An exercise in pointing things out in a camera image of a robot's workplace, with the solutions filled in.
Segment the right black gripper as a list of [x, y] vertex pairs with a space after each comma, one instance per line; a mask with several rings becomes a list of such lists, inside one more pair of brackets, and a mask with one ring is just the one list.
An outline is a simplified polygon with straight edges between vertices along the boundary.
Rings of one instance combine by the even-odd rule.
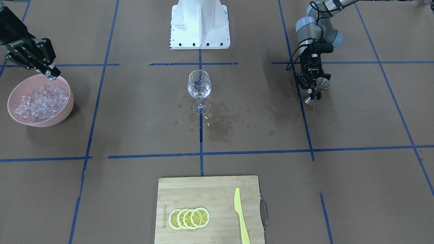
[[6, 60], [27, 70], [35, 70], [42, 74], [49, 70], [57, 78], [60, 76], [61, 71], [54, 62], [56, 54], [50, 39], [22, 38], [5, 46], [8, 50]]

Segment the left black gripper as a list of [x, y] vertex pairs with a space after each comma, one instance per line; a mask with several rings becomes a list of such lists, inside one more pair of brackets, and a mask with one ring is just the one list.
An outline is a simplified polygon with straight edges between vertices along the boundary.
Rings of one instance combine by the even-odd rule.
[[316, 100], [321, 99], [322, 89], [316, 90], [316, 79], [331, 79], [331, 74], [326, 74], [322, 69], [322, 52], [303, 51], [300, 55], [301, 72], [297, 74], [297, 83], [310, 95], [316, 94]]

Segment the white arm mounting base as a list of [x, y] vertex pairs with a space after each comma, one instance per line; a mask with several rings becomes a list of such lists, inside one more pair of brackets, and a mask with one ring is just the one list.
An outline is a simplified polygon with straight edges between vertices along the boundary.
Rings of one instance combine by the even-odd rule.
[[219, 0], [180, 0], [172, 6], [170, 49], [227, 49], [228, 9]]

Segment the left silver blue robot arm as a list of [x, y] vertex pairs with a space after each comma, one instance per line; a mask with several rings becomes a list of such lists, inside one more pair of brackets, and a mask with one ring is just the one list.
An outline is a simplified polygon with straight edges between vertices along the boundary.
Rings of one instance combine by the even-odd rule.
[[332, 53], [343, 41], [342, 32], [333, 27], [331, 18], [354, 3], [356, 0], [310, 2], [307, 16], [296, 23], [301, 68], [296, 82], [308, 92], [306, 104], [320, 100], [322, 92], [330, 87], [331, 74], [324, 72], [321, 54]]

